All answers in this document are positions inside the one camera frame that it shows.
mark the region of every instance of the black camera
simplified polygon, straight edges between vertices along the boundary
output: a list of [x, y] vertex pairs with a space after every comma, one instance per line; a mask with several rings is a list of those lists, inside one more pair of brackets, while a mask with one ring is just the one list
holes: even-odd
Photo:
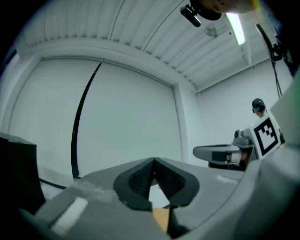
[[201, 22], [197, 18], [198, 14], [193, 10], [193, 8], [189, 5], [180, 8], [180, 13], [184, 15], [186, 19], [188, 19], [195, 27], [200, 27]]

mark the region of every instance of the black cap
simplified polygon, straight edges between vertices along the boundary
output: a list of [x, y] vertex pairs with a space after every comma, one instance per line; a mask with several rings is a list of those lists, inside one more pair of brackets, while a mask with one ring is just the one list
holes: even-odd
[[254, 99], [252, 102], [252, 108], [256, 108], [260, 106], [265, 106], [264, 102], [260, 98]]
[[220, 19], [220, 17], [222, 16], [221, 13], [216, 13], [216, 12], [207, 10], [205, 7], [203, 7], [200, 4], [199, 0], [190, 0], [190, 2], [191, 2], [193, 9], [195, 10], [195, 12], [205, 19], [215, 21], [215, 20]]

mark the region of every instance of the corrugated white ceiling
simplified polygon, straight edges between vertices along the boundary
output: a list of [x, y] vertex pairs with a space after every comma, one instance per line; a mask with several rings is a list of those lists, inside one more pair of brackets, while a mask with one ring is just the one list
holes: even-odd
[[[197, 92], [265, 60], [268, 55], [255, 29], [269, 37], [270, 22], [259, 11], [240, 15], [247, 42], [237, 45], [225, 16], [212, 22], [199, 17], [194, 27], [180, 14], [188, 0], [55, 0], [23, 29], [28, 48], [60, 38], [100, 38], [148, 53], [179, 72]], [[216, 27], [217, 38], [205, 29]]]

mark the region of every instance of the black hair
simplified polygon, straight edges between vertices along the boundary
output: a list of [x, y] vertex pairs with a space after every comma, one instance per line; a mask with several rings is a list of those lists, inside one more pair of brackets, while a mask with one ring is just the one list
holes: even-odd
[[261, 113], [263, 113], [266, 110], [266, 105], [260, 98], [256, 98], [252, 101], [252, 108], [257, 107], [259, 107], [259, 112]]

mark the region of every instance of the ceiling light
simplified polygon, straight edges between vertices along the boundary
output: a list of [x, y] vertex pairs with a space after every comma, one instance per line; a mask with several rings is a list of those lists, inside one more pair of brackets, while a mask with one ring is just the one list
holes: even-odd
[[231, 24], [238, 45], [244, 44], [246, 42], [246, 39], [239, 16], [234, 13], [227, 13], [226, 16]]

